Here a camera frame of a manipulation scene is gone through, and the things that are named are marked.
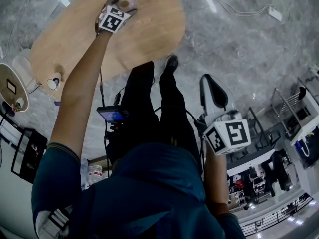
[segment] leg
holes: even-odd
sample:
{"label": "leg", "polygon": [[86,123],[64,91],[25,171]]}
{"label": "leg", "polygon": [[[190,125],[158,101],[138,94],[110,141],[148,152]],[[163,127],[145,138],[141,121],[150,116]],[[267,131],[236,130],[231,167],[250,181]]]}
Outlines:
{"label": "leg", "polygon": [[173,73],[174,70],[165,69],[159,83],[162,97],[160,123],[164,134],[164,142],[170,144],[172,138],[176,140],[177,146],[188,150],[195,157],[198,169],[202,172],[195,133],[188,121],[184,96],[176,86]]}
{"label": "leg", "polygon": [[128,111],[129,117],[118,133],[109,138],[108,155],[112,164],[134,147],[157,141],[159,119],[150,98],[153,77],[153,62],[131,71],[121,101],[121,108]]}

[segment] teal shirt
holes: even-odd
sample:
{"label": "teal shirt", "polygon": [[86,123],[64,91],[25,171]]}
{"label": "teal shirt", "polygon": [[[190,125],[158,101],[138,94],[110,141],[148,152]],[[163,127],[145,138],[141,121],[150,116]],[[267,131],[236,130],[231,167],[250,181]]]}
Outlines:
{"label": "teal shirt", "polygon": [[245,238],[234,215],[209,212],[195,159],[182,148],[137,146],[83,192],[79,174],[70,149],[49,145],[32,190],[34,222],[39,211],[73,204],[71,238]]}

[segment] gray floor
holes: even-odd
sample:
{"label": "gray floor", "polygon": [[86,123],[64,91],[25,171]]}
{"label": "gray floor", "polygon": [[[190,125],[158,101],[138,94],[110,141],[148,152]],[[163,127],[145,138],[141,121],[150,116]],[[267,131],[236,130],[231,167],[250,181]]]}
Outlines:
{"label": "gray floor", "polygon": [[[238,11],[257,11],[273,2],[284,2],[289,11],[282,22],[266,12],[252,17],[229,15],[216,0],[182,0],[187,27],[176,50],[181,66],[176,72],[178,87],[186,106],[196,117],[202,113],[199,79],[209,73],[227,84],[243,113],[268,107],[274,87],[288,93],[291,84],[310,65],[317,63],[319,47],[319,0],[223,0]],[[24,0],[0,0],[0,45],[6,53],[9,33]],[[22,49],[31,47],[37,36],[63,11],[58,0],[28,0],[12,33],[4,62],[11,64]],[[154,108],[160,106],[158,79],[163,59],[156,61],[156,84],[152,89]],[[106,103],[111,104],[128,74],[104,83]],[[50,137],[58,109],[54,98],[41,89],[30,95],[31,106],[15,119],[22,126],[35,128]],[[86,132],[83,157],[104,155],[104,123],[95,112],[101,105],[96,89]]]}

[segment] person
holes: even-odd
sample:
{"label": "person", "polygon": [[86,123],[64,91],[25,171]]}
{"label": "person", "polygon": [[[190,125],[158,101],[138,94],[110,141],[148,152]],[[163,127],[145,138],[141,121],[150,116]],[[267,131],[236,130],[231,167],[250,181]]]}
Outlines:
{"label": "person", "polygon": [[245,238],[227,207],[225,156],[215,156],[210,147],[202,182],[195,134],[174,79],[176,56],[170,56],[160,78],[160,121],[150,99],[153,62],[132,70],[121,102],[129,117],[120,134],[110,140],[111,163],[117,166],[110,178],[81,191],[84,135],[111,36],[106,31],[97,36],[65,83],[50,144],[32,189],[37,235]]}

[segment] metal railing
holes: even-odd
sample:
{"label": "metal railing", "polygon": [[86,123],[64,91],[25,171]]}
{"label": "metal railing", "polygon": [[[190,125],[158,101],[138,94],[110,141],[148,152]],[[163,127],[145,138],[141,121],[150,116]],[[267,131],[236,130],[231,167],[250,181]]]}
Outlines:
{"label": "metal railing", "polygon": [[305,193],[301,197],[292,201],[286,207],[272,213],[271,215],[263,217],[262,219],[260,219],[258,221],[241,226],[241,229],[243,230],[243,233],[246,237],[253,235],[257,232],[263,231],[265,229],[268,229],[268,228],[286,220],[288,217],[290,217],[294,213],[300,211],[311,200],[312,200],[312,197],[308,196]]}

